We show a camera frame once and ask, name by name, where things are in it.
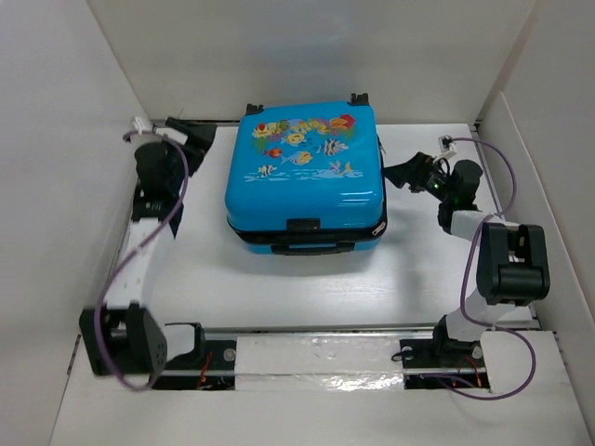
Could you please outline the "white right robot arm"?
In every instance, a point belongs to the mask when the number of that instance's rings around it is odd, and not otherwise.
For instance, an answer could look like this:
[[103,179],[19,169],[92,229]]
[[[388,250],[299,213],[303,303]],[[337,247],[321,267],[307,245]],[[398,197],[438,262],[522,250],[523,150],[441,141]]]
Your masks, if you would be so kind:
[[471,242],[466,274],[475,288],[464,293],[455,311],[443,316],[432,332],[427,354],[450,365],[479,346],[483,333],[505,315],[544,299],[550,289],[546,235],[533,224],[512,224],[481,211],[476,192],[483,171],[463,160],[451,169],[419,152],[409,161],[384,168],[396,188],[427,192],[436,198],[439,226],[449,235]]

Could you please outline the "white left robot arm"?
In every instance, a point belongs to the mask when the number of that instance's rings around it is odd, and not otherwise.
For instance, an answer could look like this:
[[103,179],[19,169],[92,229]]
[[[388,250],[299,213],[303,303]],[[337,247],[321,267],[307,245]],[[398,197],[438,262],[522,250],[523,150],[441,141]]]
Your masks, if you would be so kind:
[[167,251],[176,240],[183,199],[216,136],[212,123],[168,117],[154,125],[132,120],[123,139],[145,137],[134,151],[137,180],[132,210],[117,265],[97,304],[79,317],[91,370],[96,376],[126,378],[165,370],[195,370],[209,361],[198,322],[162,324],[150,301]]

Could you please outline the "blue hard-shell suitcase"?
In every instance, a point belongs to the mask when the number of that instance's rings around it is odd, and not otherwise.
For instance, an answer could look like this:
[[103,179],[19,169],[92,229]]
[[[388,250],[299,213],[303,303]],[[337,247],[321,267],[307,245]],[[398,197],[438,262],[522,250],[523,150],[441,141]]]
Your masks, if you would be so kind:
[[365,93],[310,104],[248,104],[231,157],[227,222],[259,254],[373,249],[388,226],[382,167]]

